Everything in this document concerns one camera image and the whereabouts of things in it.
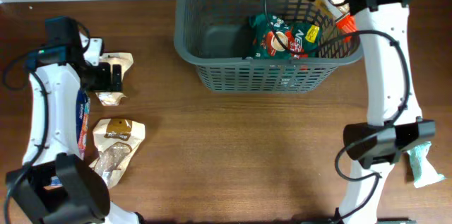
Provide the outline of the orange spaghetti packet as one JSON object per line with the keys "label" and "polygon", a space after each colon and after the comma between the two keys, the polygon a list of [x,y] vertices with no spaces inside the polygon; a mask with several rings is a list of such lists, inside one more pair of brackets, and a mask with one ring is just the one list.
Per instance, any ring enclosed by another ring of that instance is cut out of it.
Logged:
{"label": "orange spaghetti packet", "polygon": [[343,33],[352,33],[357,30],[355,20],[350,15],[348,0],[315,0],[309,2],[332,19],[337,29]]}

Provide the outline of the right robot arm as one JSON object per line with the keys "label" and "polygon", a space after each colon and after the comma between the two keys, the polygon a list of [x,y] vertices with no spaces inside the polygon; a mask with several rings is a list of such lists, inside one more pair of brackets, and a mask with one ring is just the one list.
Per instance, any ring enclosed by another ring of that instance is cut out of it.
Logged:
{"label": "right robot arm", "polygon": [[410,0],[344,0],[355,20],[368,87],[367,122],[344,128],[351,173],[345,197],[332,223],[377,223],[385,181],[404,152],[435,135],[434,121],[423,119],[415,96],[408,52]]}

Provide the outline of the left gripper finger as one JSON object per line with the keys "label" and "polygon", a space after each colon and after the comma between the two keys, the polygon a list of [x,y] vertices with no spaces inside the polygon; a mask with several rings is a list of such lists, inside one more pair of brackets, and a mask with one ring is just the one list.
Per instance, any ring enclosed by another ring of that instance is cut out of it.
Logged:
{"label": "left gripper finger", "polygon": [[95,91],[107,92],[112,83],[111,67],[108,63],[99,63],[95,68]]}
{"label": "left gripper finger", "polygon": [[121,65],[119,64],[112,65],[111,91],[112,92],[122,91],[122,70]]}

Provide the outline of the grey plastic shopping basket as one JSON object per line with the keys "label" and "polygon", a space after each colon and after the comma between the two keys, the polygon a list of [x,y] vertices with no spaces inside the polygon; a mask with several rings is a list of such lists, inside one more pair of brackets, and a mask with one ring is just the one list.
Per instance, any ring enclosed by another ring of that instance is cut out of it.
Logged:
{"label": "grey plastic shopping basket", "polygon": [[339,66],[361,59],[359,38],[338,40],[305,59],[258,59],[249,18],[267,9],[287,23],[321,29],[320,42],[342,35],[335,21],[307,0],[177,0],[174,46],[214,92],[306,93]]}

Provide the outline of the green Nescafe coffee bag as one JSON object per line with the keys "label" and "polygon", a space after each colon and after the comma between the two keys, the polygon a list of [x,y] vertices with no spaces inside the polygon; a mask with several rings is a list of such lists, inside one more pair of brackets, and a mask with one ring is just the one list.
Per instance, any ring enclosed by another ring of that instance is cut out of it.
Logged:
{"label": "green Nescafe coffee bag", "polygon": [[304,59],[315,57],[320,43],[322,29],[311,23],[286,23],[283,19],[268,14],[249,18],[249,25],[255,31],[249,57],[253,59]]}

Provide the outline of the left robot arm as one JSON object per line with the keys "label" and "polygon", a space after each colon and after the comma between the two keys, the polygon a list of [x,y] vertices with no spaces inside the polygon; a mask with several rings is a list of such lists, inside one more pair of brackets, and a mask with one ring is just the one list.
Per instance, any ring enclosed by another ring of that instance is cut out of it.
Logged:
{"label": "left robot arm", "polygon": [[32,124],[21,168],[6,175],[5,221],[14,200],[32,223],[144,223],[111,202],[78,146],[85,93],[121,91],[121,67],[101,62],[102,39],[72,18],[48,18],[45,31],[46,43],[20,57],[32,88]]}

